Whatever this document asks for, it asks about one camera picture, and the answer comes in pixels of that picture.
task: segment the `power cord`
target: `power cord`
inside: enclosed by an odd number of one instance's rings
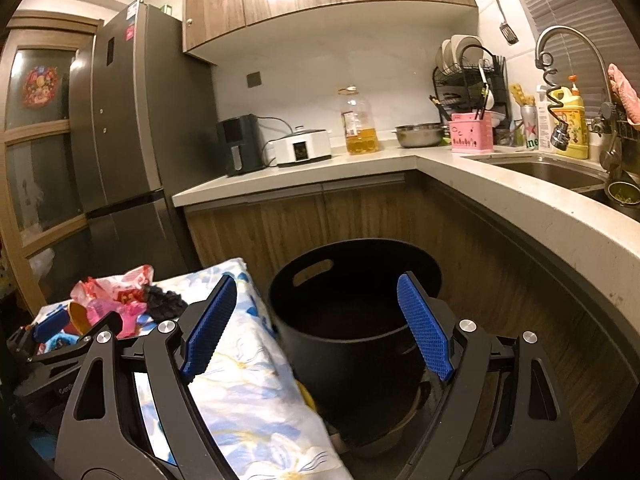
[[[260,152],[260,158],[262,159],[262,161],[264,161],[264,150],[267,149],[267,146],[271,143],[274,142],[275,140],[280,140],[280,139],[284,139],[285,137],[290,137],[292,135],[295,134],[295,132],[293,131],[293,128],[291,127],[291,125],[289,123],[287,123],[287,121],[285,121],[284,119],[281,119],[279,117],[260,117],[260,116],[256,116],[257,119],[271,119],[274,121],[280,121],[281,123],[285,123],[287,125],[287,128],[289,129],[289,131],[291,132],[289,135],[285,135],[282,137],[279,137],[277,139],[271,139],[271,140],[267,140],[267,142],[264,143],[264,146],[262,147],[262,151]],[[269,162],[267,162],[267,168],[272,168],[271,163],[276,160],[275,157],[273,157]]]

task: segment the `refrigerator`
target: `refrigerator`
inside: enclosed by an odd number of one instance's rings
[[[69,81],[87,274],[141,264],[161,280],[201,266],[171,196],[223,174],[210,65],[182,52],[182,23],[137,0],[79,50]]]

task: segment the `screw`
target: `screw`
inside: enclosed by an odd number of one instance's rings
[[[100,332],[98,334],[98,337],[95,338],[98,343],[106,343],[109,339],[111,339],[111,332],[109,332],[108,330]]]
[[[460,321],[460,330],[464,332],[474,332],[478,328],[476,324],[470,319],[463,319]]]
[[[175,328],[175,323],[171,320],[163,321],[158,325],[158,330],[163,334],[168,334],[169,332],[172,332],[174,328]]]
[[[538,340],[538,336],[530,330],[527,330],[525,333],[523,333],[522,338],[524,339],[524,341],[531,344],[535,343]]]

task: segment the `blue gripper pad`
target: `blue gripper pad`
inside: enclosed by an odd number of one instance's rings
[[[180,373],[187,384],[209,366],[211,356],[236,307],[237,297],[236,281],[232,277],[223,276],[205,300],[208,306],[191,330],[184,345],[184,363]]]
[[[427,368],[438,374],[440,380],[448,380],[454,371],[449,361],[449,340],[425,298],[406,274],[398,279],[398,304]]]
[[[50,316],[47,316],[34,327],[33,340],[36,343],[46,343],[67,326],[69,321],[69,313],[64,308],[61,308],[53,314],[50,314]]]

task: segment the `bucket handle hole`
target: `bucket handle hole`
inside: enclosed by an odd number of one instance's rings
[[[313,265],[309,265],[308,267],[305,267],[304,269],[294,274],[291,282],[293,283],[293,286],[300,286],[311,278],[318,276],[318,274],[322,274],[323,272],[331,270],[333,267],[333,260],[322,260],[320,262],[314,263]]]

